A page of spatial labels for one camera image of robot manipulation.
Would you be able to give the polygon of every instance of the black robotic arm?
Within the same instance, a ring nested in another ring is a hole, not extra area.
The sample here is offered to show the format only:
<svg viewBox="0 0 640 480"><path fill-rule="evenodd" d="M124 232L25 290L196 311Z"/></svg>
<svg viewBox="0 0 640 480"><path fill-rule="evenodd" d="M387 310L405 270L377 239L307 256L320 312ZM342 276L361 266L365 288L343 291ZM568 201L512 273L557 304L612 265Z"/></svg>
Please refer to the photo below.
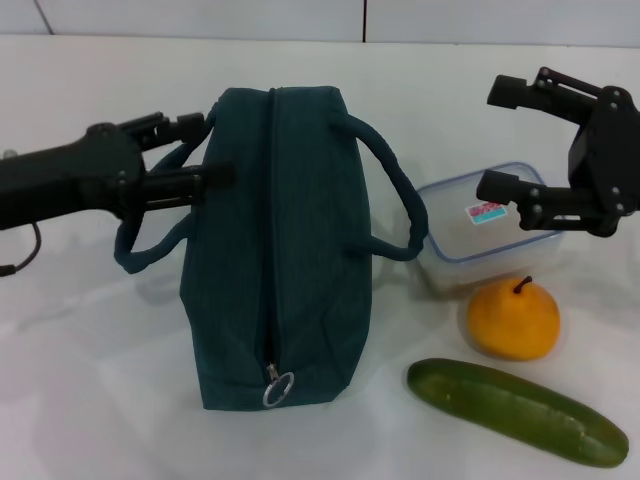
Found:
<svg viewBox="0 0 640 480"><path fill-rule="evenodd" d="M192 205L207 189L235 181L231 163L147 172L142 153L175 141L195 148L208 135L202 114L171 122L155 113L120 125L87 129L78 141L0 161L0 230L32 224L36 247L18 265L0 266L11 275L36 256L36 222L88 209L107 210L121 220L145 211Z"/></svg>
<svg viewBox="0 0 640 480"><path fill-rule="evenodd" d="M524 230L584 230L608 237L640 203L640 114L619 87L598 88L543 67L534 83L499 75L487 103L541 110L579 125L569 149L570 188L487 170L480 200L515 202Z"/></svg>

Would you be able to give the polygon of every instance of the food storage container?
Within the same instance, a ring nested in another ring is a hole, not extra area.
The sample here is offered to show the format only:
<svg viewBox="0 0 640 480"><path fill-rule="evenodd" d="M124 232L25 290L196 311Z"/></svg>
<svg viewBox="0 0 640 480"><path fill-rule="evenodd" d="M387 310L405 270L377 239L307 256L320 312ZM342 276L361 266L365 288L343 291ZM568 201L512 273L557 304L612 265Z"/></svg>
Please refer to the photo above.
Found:
<svg viewBox="0 0 640 480"><path fill-rule="evenodd" d="M492 168L520 180L544 184L525 163ZM530 272L553 260L560 232L520 228L517 205L483 202L476 188L484 170L418 190L429 213L429 236L418 257L429 283L452 293L509 274Z"/></svg>

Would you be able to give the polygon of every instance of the zipper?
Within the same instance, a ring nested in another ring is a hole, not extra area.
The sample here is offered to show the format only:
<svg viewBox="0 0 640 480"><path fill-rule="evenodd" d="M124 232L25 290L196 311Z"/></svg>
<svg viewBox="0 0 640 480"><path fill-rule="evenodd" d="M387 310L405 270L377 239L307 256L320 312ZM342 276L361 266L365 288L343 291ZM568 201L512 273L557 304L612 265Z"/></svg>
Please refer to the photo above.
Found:
<svg viewBox="0 0 640 480"><path fill-rule="evenodd" d="M280 359L280 332L278 328L278 295L277 295L277 229L275 218L275 160L276 143L275 129L273 121L276 115L276 95L277 91L271 89L267 104L266 129L265 129L265 189L266 201L264 221L265 221L265 251L264 251L264 278L263 292L266 300L266 318L264 331L263 361L265 369L265 380L267 389L262 397L265 407L271 408L280 403L289 393L293 386L293 373L287 372L282 376L278 373L278 361Z"/></svg>

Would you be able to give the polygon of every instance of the metal ring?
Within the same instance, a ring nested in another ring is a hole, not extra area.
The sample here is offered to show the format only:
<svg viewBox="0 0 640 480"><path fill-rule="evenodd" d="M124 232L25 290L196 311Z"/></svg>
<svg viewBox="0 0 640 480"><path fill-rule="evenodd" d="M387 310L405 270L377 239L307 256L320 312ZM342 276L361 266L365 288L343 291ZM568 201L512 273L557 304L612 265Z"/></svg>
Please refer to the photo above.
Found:
<svg viewBox="0 0 640 480"><path fill-rule="evenodd" d="M271 391L273 390L273 388L284 381L287 382L287 386L284 387L284 391L282 392L282 395L280 395L275 402L269 403L269 395L271 395ZM286 397L289 394L291 387L293 387L293 373L287 372L283 375L280 375L280 378L278 378L276 381L270 383L267 386L267 389L264 391L264 395L262 396L262 404L267 408L275 407L282 400L284 400L284 397Z"/></svg>

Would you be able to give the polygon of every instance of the cable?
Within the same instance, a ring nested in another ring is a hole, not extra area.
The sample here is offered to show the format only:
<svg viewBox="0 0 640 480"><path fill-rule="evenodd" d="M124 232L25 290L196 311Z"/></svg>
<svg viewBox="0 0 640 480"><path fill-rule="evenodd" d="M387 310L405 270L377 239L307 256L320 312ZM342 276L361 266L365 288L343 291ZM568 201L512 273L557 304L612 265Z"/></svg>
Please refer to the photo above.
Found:
<svg viewBox="0 0 640 480"><path fill-rule="evenodd" d="M33 251L18 265L0 265L0 277L7 277L18 273L24 267L29 265L33 259L36 258L38 252L40 252L40 247L42 247L42 234L40 233L40 228L37 223L32 223L31 226L33 227L33 233L36 234L36 246L33 248Z"/></svg>

